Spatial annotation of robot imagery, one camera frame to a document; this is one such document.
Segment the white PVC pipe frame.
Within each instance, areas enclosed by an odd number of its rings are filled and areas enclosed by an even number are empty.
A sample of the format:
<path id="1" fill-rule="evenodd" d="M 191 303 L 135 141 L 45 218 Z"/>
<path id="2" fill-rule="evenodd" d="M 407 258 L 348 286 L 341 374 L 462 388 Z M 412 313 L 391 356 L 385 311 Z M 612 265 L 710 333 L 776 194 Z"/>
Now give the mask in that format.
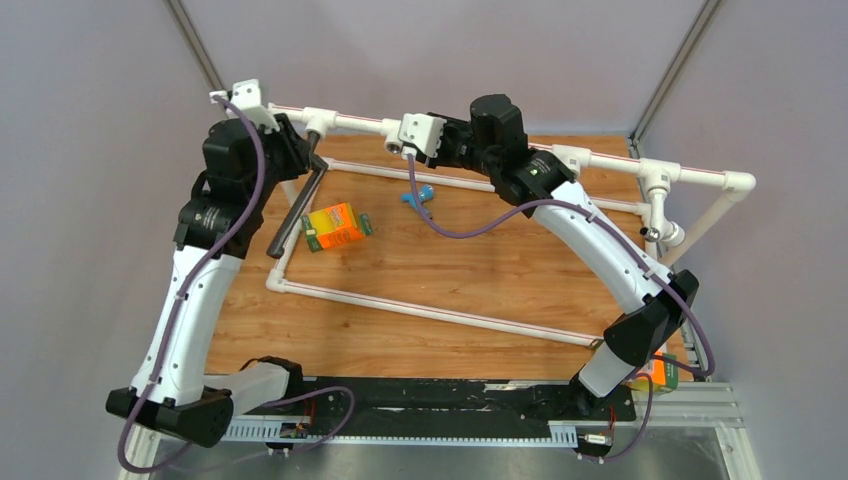
<path id="1" fill-rule="evenodd" d="M 330 130 L 347 129 L 360 133 L 377 134 L 384 138 L 384 146 L 396 151 L 399 147 L 398 130 L 401 120 L 372 119 L 338 113 L 319 108 L 294 108 L 270 104 L 273 113 L 286 114 L 295 123 L 303 124 L 308 130 L 326 133 Z M 660 247 L 667 248 L 673 260 L 679 259 L 698 239 L 700 239 L 732 206 L 741 202 L 755 188 L 756 179 L 750 173 L 737 171 L 713 171 L 693 167 L 685 167 L 674 162 L 649 158 L 630 159 L 627 157 L 595 153 L 587 148 L 570 145 L 539 145 L 539 150 L 554 154 L 557 159 L 573 173 L 579 173 L 582 168 L 600 168 L 614 172 L 629 174 L 639 180 L 645 187 L 645 199 L 642 202 L 592 198 L 583 196 L 582 202 L 596 210 L 611 210 L 624 212 L 638 217 L 641 216 L 647 203 L 647 193 L 653 188 L 668 191 L 674 183 L 687 183 L 701 186 L 717 187 L 721 193 L 716 202 L 701 215 L 690 231 L 685 231 L 685 240 L 676 247 L 665 247 L 660 243 L 647 244 L 643 257 L 649 263 L 651 272 L 656 272 L 660 260 L 656 255 Z M 551 327 L 535 326 L 526 323 L 496 319 L 492 317 L 439 309 L 419 304 L 406 303 L 330 289 L 315 285 L 307 285 L 286 279 L 285 272 L 290 257 L 284 255 L 271 269 L 266 286 L 278 293 L 291 293 L 323 300 L 346 303 L 355 306 L 390 311 L 415 317 L 444 321 L 454 324 L 484 328 L 528 337 L 542 338 L 556 342 L 596 348 L 601 339 L 598 336 L 570 332 Z"/>

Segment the black long-handle water faucet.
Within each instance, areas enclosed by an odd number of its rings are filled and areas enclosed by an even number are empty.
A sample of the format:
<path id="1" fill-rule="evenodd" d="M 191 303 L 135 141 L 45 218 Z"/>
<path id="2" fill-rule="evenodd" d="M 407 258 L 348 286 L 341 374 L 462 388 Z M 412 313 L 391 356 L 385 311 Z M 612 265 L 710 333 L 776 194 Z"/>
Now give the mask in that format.
<path id="1" fill-rule="evenodd" d="M 289 212 L 266 250 L 266 254 L 272 259 L 281 259 L 286 253 L 286 241 L 293 234 L 295 227 L 299 225 L 299 219 L 305 212 L 308 201 L 316 193 L 329 170 L 327 162 L 316 154 L 317 146 L 321 140 L 322 135 L 320 133 L 315 131 L 307 133 L 311 165 L 310 176 L 295 198 L 293 205 L 289 208 Z"/>

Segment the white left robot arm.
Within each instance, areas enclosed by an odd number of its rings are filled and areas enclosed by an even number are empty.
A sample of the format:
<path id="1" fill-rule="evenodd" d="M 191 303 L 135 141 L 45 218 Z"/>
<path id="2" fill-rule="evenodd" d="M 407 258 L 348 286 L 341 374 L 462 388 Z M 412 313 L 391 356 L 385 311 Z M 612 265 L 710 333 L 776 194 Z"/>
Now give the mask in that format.
<path id="1" fill-rule="evenodd" d="M 252 139 L 239 119 L 213 125 L 202 152 L 205 169 L 180 210 L 168 298 L 154 339 L 129 386 L 111 391 L 105 409 L 151 430 L 210 448 L 231 420 L 270 403 L 282 414 L 306 399 L 300 364 L 265 356 L 235 374 L 208 376 L 206 360 L 215 325 L 263 223 L 262 209 L 275 187 L 306 173 L 310 148 L 282 113 L 277 124 L 256 121 L 265 158 L 259 181 Z M 262 190 L 248 207 L 256 185 Z"/>

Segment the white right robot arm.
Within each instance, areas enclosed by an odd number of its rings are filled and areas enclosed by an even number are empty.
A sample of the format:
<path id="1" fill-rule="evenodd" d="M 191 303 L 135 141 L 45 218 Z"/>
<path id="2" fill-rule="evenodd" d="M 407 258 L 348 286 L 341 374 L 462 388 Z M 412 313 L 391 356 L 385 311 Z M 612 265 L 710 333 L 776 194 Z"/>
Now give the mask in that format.
<path id="1" fill-rule="evenodd" d="M 592 419 L 611 402 L 610 392 L 653 358 L 685 321 L 699 289 L 687 270 L 671 272 L 637 247 L 599 209 L 575 171 L 553 152 L 530 146 L 521 110 L 505 94 L 475 99 L 467 120 L 428 113 L 405 136 L 411 162 L 451 167 L 488 178 L 511 210 L 475 230 L 439 234 L 466 239 L 487 233 L 518 214 L 563 241 L 603 282 L 622 311 L 603 342 L 571 382 L 570 402 Z"/>

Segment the orange box near right arm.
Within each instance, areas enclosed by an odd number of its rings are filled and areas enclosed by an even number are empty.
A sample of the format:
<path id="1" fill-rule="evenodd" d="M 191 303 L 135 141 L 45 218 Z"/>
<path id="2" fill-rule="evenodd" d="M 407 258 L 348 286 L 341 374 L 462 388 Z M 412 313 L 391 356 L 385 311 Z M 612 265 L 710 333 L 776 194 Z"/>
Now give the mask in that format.
<path id="1" fill-rule="evenodd" d="M 666 394 L 678 388 L 679 369 L 668 363 L 668 360 L 676 360 L 676 356 L 668 352 L 657 352 L 657 355 L 661 360 L 652 359 L 639 372 L 639 376 L 628 381 L 632 390 Z"/>

